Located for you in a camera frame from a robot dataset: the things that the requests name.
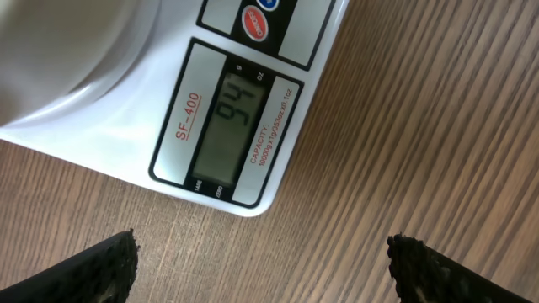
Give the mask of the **white bowl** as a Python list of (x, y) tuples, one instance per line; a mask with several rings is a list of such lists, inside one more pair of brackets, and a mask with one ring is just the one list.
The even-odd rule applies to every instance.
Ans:
[(53, 120), (106, 94), (156, 23), (158, 0), (2, 0), (1, 125)]

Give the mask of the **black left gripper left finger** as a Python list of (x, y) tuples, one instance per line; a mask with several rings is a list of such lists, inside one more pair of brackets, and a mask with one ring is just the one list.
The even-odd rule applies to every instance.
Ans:
[(1, 290), (1, 301), (123, 303), (136, 280), (138, 250), (133, 230), (122, 231)]

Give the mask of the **white digital kitchen scale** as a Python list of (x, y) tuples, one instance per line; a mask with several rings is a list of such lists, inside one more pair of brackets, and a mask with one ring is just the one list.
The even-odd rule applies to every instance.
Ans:
[(346, 0), (140, 1), (81, 85), (5, 141), (240, 216), (274, 201)]

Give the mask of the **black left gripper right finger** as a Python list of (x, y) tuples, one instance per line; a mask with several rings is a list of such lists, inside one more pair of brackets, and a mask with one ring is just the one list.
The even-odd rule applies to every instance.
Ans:
[(402, 303), (531, 303), (413, 237), (390, 236), (387, 245)]

